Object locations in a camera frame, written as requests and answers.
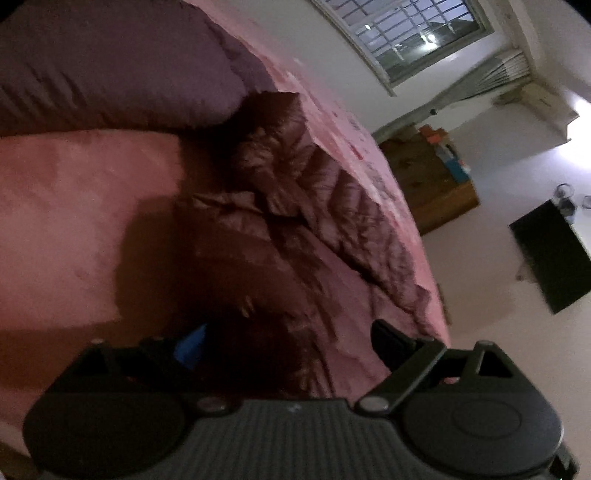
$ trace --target window frame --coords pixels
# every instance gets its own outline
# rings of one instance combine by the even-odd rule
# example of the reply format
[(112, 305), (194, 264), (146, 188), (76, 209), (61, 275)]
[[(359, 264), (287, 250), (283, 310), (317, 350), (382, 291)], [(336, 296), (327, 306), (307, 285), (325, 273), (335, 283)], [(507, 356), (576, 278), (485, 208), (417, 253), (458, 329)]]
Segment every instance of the window frame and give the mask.
[[(347, 25), (347, 23), (328, 4), (326, 4), (324, 0), (309, 1), (320, 11), (320, 13), (322, 13), (322, 15), (331, 23), (331, 25), (334, 26), (341, 33), (341, 35), (344, 36), (353, 49), (361, 56), (362, 60), (373, 71), (380, 83), (384, 86), (384, 88), (386, 88), (391, 96), (396, 96), (394, 87), (406, 82), (408, 79), (414, 77), (417, 73), (422, 72), (431, 65), (435, 65), (440, 60), (453, 55), (463, 48), (466, 48), (468, 45), (477, 42), (481, 38), (491, 35), (495, 31), (478, 0), (462, 0), (467, 4), (466, 6), (470, 9), (470, 13), (480, 25), (480, 29), (452, 42), (449, 45), (440, 47), (428, 55), (425, 55), (424, 57), (415, 61), (412, 67), (409, 67), (402, 76), (392, 80), (386, 70), (381, 66), (375, 56), (363, 43), (363, 41), (361, 41), (361, 39), (350, 29), (349, 25)], [(392, 4), (402, 3), (403, 1), (405, 0), (392, 0)]]

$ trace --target screw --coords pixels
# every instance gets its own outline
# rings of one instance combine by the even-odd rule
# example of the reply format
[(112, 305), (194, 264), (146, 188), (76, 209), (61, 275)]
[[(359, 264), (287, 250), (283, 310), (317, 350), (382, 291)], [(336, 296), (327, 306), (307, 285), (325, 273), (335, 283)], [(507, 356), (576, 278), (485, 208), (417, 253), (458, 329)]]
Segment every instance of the screw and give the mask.
[(360, 408), (367, 413), (385, 413), (390, 403), (383, 397), (365, 397), (359, 400)]
[(204, 413), (222, 413), (228, 408), (228, 404), (223, 398), (204, 397), (197, 402), (197, 408)]

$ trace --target circular cover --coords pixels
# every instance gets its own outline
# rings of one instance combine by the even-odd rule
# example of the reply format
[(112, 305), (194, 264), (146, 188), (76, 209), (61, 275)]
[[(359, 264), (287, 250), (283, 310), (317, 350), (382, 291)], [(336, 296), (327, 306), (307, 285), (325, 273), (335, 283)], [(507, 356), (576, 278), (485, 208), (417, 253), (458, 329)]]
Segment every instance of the circular cover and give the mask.
[(182, 435), (182, 408), (166, 394), (47, 393), (25, 420), (25, 443), (43, 470), (106, 479), (145, 469)]
[(475, 477), (517, 476), (543, 468), (562, 441), (562, 423), (536, 391), (418, 393), (402, 427), (428, 463)]

